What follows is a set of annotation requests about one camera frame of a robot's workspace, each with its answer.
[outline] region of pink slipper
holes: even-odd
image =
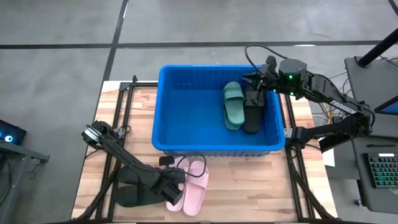
[[[189,173],[193,175],[200,175],[203,172],[205,163],[202,161],[192,162]],[[205,190],[207,182],[209,180],[209,170],[206,167],[206,171],[201,177],[188,176],[186,187],[185,187],[185,198],[183,211],[189,216],[198,215],[201,202],[205,196]]]
[[[174,167],[177,166],[177,164],[180,162],[181,159],[182,159],[182,157],[178,157],[178,158],[174,159]],[[181,161],[181,162],[180,162],[180,165],[178,165],[178,168],[181,168],[181,169],[183,169],[185,172],[188,172],[188,170],[189,170],[189,160],[188,160],[188,158],[185,158],[183,161]],[[179,188],[180,190],[183,190],[183,189],[184,189],[184,185],[185,185],[185,184],[178,184],[178,188]],[[166,207],[167,207],[167,209],[168,209],[169,211],[171,211],[171,212],[178,212],[178,211],[180,211],[181,208],[182,208],[183,201],[184,201],[184,194],[185,194],[185,191],[182,192],[182,197],[181,197],[181,199],[180,199],[180,200],[177,202],[177,204],[175,204],[174,206],[173,206],[170,202],[166,202]]]

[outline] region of blue plastic bin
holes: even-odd
[[[225,126],[222,89],[237,81],[250,65],[166,65],[159,75],[152,144],[168,155],[263,156],[285,145],[279,99],[267,91],[267,108],[260,130]]]

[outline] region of blue light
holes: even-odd
[[[6,137],[4,138],[4,140],[5,140],[6,142],[12,142],[13,137],[12,137],[12,136],[6,136]]]

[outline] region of wooden tabletop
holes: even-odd
[[[97,120],[112,124],[118,88],[119,82],[104,82],[96,112]],[[125,144],[129,152],[152,166],[158,166],[159,157],[164,155],[151,143],[156,91],[156,87],[135,88],[129,116],[132,131],[127,135]],[[292,98],[292,103],[297,126],[314,126],[308,101],[305,99],[295,101]],[[282,104],[285,118],[288,118],[283,100]],[[327,211],[336,216],[321,152],[311,147],[306,147],[302,152],[311,191]],[[105,152],[99,151],[85,160],[72,218],[81,215],[98,193],[105,157]],[[205,198],[197,216],[189,217],[182,211],[169,212],[165,203],[135,208],[124,208],[116,204],[114,221],[276,222],[297,220],[284,149],[270,152],[264,157],[207,157],[207,161],[210,177]],[[110,191],[106,197],[104,216],[108,211],[109,194]],[[307,214],[301,191],[300,198],[304,214]]]

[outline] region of rgb keyboard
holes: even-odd
[[[398,154],[365,153],[364,159],[374,188],[398,189]]]

